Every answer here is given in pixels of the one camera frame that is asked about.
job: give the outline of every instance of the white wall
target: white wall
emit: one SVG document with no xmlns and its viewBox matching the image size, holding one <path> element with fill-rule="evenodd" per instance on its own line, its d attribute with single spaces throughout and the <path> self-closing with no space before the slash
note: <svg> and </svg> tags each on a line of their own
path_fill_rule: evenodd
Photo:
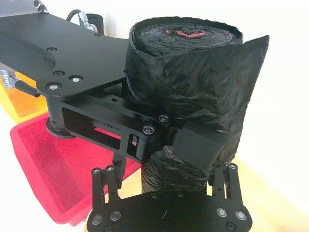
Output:
<svg viewBox="0 0 309 232">
<path fill-rule="evenodd" d="M 269 50 L 247 111 L 238 156 L 309 213 L 305 182 L 309 163 L 308 1 L 190 0 L 186 5 L 180 0 L 151 1 L 153 4 L 146 0 L 43 2 L 51 14 L 62 18 L 75 8 L 101 14 L 105 33 L 113 37 L 127 38 L 131 26 L 143 19 L 175 15 L 237 26 L 245 41 L 269 34 Z"/>
</svg>

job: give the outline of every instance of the red plastic bin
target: red plastic bin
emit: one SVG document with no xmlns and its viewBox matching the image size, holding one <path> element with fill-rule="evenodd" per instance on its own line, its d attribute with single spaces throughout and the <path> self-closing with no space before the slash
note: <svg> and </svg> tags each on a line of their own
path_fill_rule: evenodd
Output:
<svg viewBox="0 0 309 232">
<path fill-rule="evenodd" d="M 11 138 L 32 191 L 49 216 L 72 226 L 92 207 L 91 170 L 112 163 L 113 152 L 82 140 L 58 139 L 46 129 L 48 114 L 15 126 Z M 125 178 L 140 168 L 127 159 Z"/>
</svg>

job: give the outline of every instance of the black plastic bag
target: black plastic bag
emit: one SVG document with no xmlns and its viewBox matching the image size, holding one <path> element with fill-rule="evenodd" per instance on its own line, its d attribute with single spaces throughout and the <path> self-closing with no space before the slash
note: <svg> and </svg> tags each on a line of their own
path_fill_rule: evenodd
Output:
<svg viewBox="0 0 309 232">
<path fill-rule="evenodd" d="M 239 144 L 245 111 L 268 41 L 269 36 L 264 36 L 243 44 L 237 28 L 208 20 L 179 17 L 144 20 L 132 27 L 129 36 L 126 58 L 129 97 L 170 117 L 190 119 L 226 133 L 227 142 L 213 166 L 229 163 Z M 210 170 L 197 170 L 190 175 L 186 172 L 188 164 L 167 151 L 165 148 L 153 154 L 151 161 L 143 166 L 145 191 L 195 191 L 205 185 Z M 203 183 L 182 186 L 185 176 Z"/>
</svg>

